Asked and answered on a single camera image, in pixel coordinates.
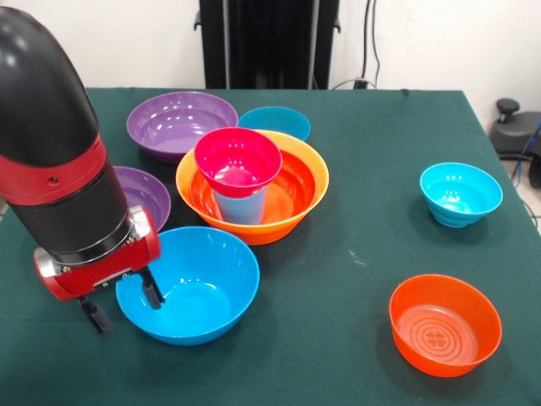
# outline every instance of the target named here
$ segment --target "table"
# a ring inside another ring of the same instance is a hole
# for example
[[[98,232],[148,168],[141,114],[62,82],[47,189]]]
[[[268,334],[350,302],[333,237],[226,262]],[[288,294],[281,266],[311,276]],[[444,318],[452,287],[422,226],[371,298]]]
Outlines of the table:
[[[174,167],[140,152],[132,108],[165,89],[90,89],[113,163],[142,167],[172,196],[166,228],[200,225]],[[287,238],[255,247],[260,290],[226,336],[176,348],[139,332],[114,290],[93,296],[115,332],[95,335],[57,302],[32,264],[35,244],[10,212],[0,223],[0,404],[405,405],[541,403],[541,240],[459,91],[212,91],[242,114],[285,105],[312,122],[309,142],[331,186]],[[466,229],[431,218],[418,187],[428,165],[474,164],[504,190],[500,209]],[[469,375],[438,379],[397,352],[388,300],[405,278],[468,281],[500,312],[498,352]]]

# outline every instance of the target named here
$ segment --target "light blue bowl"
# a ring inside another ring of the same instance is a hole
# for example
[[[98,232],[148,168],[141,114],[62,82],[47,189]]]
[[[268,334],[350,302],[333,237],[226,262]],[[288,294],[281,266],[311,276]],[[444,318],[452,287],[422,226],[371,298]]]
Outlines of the light blue bowl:
[[[435,219],[447,227],[469,226],[494,211],[503,199],[496,179],[465,163],[429,167],[419,183]]]
[[[260,269],[251,249],[215,228],[160,233],[161,258],[150,264],[165,303],[153,310],[134,274],[117,283],[122,312],[143,332],[173,345],[198,345],[229,331],[254,300]]]
[[[287,107],[268,106],[246,112],[238,121],[238,127],[246,129],[270,129],[306,141],[312,129],[310,121],[297,110]]]

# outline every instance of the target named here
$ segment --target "purple bowl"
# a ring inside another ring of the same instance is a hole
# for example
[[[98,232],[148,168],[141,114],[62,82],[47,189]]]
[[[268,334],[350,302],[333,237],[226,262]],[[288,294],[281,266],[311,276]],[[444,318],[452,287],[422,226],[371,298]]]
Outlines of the purple bowl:
[[[133,167],[114,167],[118,181],[122,186],[128,206],[145,207],[152,219],[156,230],[160,231],[171,212],[171,197],[167,188],[147,172]]]
[[[128,116],[128,134],[149,155],[177,164],[213,129],[236,127],[227,101],[199,91],[176,91],[139,104]]]

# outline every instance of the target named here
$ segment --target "teal bowl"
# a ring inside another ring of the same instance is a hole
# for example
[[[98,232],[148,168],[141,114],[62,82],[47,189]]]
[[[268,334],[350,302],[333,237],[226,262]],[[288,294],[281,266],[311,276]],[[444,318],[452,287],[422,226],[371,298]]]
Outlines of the teal bowl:
[[[487,216],[500,205],[500,184],[488,173],[458,162],[428,167],[419,181],[434,218],[452,228],[463,228]]]

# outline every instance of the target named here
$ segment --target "cable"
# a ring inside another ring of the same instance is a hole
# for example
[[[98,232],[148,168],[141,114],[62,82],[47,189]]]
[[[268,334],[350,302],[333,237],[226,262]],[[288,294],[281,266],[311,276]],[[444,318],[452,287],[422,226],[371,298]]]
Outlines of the cable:
[[[538,227],[538,218],[539,218],[539,216],[536,216],[535,213],[533,213],[532,207],[530,207],[530,205],[528,203],[526,203],[525,200],[523,200],[522,203],[524,204],[527,211],[529,212],[530,217],[533,220],[533,224],[535,224],[535,228],[537,228]]]
[[[345,84],[348,83],[348,82],[353,82],[353,81],[355,81],[355,80],[362,80],[363,82],[366,82],[366,83],[368,83],[369,85],[372,85],[372,87],[374,87],[374,88],[376,89],[375,84],[374,84],[373,82],[371,82],[370,80],[365,79],[365,78],[355,78],[355,79],[348,79],[348,80],[344,80],[343,82],[340,82],[338,85],[336,85],[335,87],[333,87],[332,90],[335,91],[335,90],[338,89],[340,86],[345,85]]]
[[[374,88],[378,87],[378,76],[380,75],[380,66],[381,66],[380,57],[378,56],[378,49],[375,45],[375,5],[377,2],[378,0],[374,0],[374,2],[372,3],[372,48],[374,49],[375,62],[377,64],[377,68],[375,70]]]
[[[361,78],[366,75],[366,59],[368,51],[368,40],[369,40],[369,12],[370,12],[370,0],[366,0],[366,9],[364,10],[364,45],[363,45],[363,72],[361,73]]]
[[[535,132],[530,137],[530,140],[527,142],[526,146],[522,150],[522,153],[518,158],[518,162],[516,163],[515,169],[513,169],[513,173],[511,174],[511,182],[515,185],[515,188],[518,188],[518,185],[521,184],[522,161],[524,160],[524,155],[526,154],[530,146],[532,146],[535,140],[539,137],[540,131],[541,131],[541,122],[538,124],[538,127],[536,128]]]

